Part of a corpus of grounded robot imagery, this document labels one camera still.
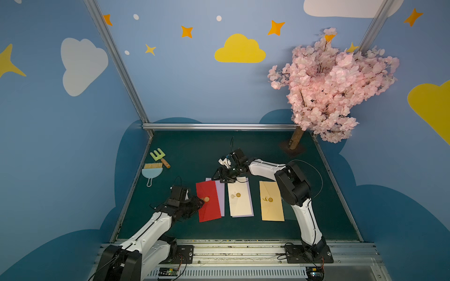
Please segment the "red envelope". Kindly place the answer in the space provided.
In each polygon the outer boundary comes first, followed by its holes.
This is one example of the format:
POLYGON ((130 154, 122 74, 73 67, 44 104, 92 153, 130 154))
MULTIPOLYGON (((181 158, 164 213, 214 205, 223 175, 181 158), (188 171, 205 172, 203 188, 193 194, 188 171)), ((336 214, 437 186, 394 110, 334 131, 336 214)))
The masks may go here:
POLYGON ((196 195, 203 201, 203 206, 198 212, 199 222, 221 218, 219 197, 214 181, 196 183, 196 195))

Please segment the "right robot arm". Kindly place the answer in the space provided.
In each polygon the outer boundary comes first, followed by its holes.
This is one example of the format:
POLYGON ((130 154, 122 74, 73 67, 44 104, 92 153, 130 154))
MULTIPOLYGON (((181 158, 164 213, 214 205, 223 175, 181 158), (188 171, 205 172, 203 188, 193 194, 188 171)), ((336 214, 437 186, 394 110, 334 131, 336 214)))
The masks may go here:
POLYGON ((311 187, 302 170, 290 161, 276 164, 261 159, 249 159, 241 149, 237 149, 222 159, 212 180, 232 184, 241 182, 244 174, 260 176, 278 185, 281 198, 293 209, 300 227, 303 251, 311 263, 324 261, 333 263, 333 257, 323 237, 312 208, 311 187))

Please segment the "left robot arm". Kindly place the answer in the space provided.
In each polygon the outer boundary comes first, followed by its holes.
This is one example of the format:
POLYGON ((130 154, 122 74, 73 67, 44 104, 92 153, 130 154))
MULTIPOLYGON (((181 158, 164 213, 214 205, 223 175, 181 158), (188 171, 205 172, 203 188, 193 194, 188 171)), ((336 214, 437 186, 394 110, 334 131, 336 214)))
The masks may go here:
POLYGON ((177 254, 176 238, 166 232, 180 219, 188 219, 205 204, 183 186, 172 186, 169 198, 155 209, 149 221, 119 246, 109 245, 90 281, 142 281, 161 262, 177 254))

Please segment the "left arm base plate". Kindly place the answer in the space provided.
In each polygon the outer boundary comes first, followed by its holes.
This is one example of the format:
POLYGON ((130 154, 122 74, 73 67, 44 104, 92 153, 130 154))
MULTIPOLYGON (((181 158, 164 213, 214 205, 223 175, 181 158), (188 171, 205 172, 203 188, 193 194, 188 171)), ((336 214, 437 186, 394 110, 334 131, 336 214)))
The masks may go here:
POLYGON ((192 264, 193 262, 193 245, 171 246, 169 255, 162 264, 192 264))

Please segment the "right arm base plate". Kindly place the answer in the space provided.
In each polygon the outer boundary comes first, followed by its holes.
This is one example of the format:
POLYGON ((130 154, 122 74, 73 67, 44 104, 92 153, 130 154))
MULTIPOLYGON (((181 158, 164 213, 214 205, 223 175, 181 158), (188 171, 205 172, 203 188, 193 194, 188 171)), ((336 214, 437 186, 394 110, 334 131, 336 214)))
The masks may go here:
POLYGON ((331 250, 327 245, 310 249, 300 244, 286 244, 284 249, 288 263, 311 263, 317 265, 334 263, 331 250))

